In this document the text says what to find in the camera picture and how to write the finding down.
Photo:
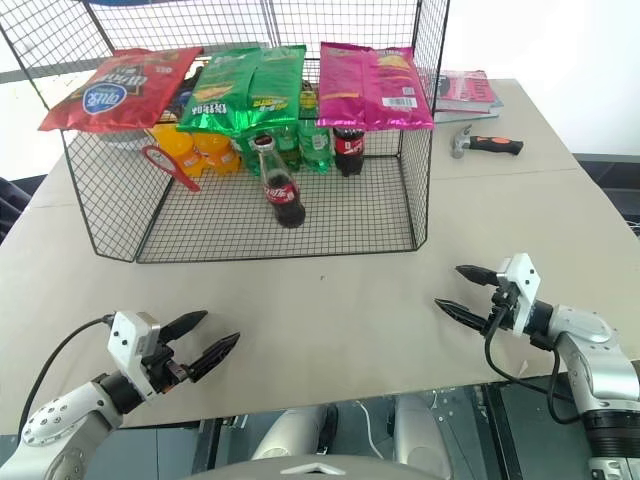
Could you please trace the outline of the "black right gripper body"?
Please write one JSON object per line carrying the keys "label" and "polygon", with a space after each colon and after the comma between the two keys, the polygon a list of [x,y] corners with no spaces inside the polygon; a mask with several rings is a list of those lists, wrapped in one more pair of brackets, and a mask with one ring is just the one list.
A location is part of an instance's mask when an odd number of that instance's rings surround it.
{"label": "black right gripper body", "polygon": [[491,302],[491,310],[483,331],[488,332],[494,325],[502,330],[512,330],[514,309],[517,306],[517,286],[509,284],[506,287],[498,287],[491,297]]}

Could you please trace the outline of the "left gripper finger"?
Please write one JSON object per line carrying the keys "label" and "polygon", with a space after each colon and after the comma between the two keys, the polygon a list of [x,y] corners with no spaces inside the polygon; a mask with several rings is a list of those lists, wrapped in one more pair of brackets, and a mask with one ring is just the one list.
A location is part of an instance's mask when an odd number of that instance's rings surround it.
{"label": "left gripper finger", "polygon": [[188,368],[188,378],[197,383],[210,371],[214,370],[234,349],[241,334],[235,332],[212,344],[200,358],[191,363]]}
{"label": "left gripper finger", "polygon": [[192,331],[207,315],[207,310],[198,310],[179,316],[161,328],[159,342],[166,345],[180,339]]}

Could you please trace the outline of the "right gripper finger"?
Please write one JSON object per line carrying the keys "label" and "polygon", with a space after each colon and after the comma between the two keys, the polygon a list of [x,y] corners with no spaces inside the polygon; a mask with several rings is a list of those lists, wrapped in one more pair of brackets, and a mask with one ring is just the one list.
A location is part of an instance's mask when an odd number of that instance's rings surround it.
{"label": "right gripper finger", "polygon": [[500,285],[497,272],[494,270],[469,264],[458,265],[455,270],[465,279],[477,285],[495,287]]}
{"label": "right gripper finger", "polygon": [[434,302],[445,314],[458,323],[477,332],[486,331],[488,320],[474,314],[467,307],[446,299],[436,298]]}

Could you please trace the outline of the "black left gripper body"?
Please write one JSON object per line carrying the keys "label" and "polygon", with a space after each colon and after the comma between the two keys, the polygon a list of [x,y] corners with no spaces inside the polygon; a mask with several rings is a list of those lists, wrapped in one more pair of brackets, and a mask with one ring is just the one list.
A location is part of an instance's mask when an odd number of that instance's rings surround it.
{"label": "black left gripper body", "polygon": [[177,363],[174,354],[170,346],[159,342],[153,352],[141,360],[149,383],[157,394],[166,394],[175,386],[192,381],[192,371],[187,365]]}

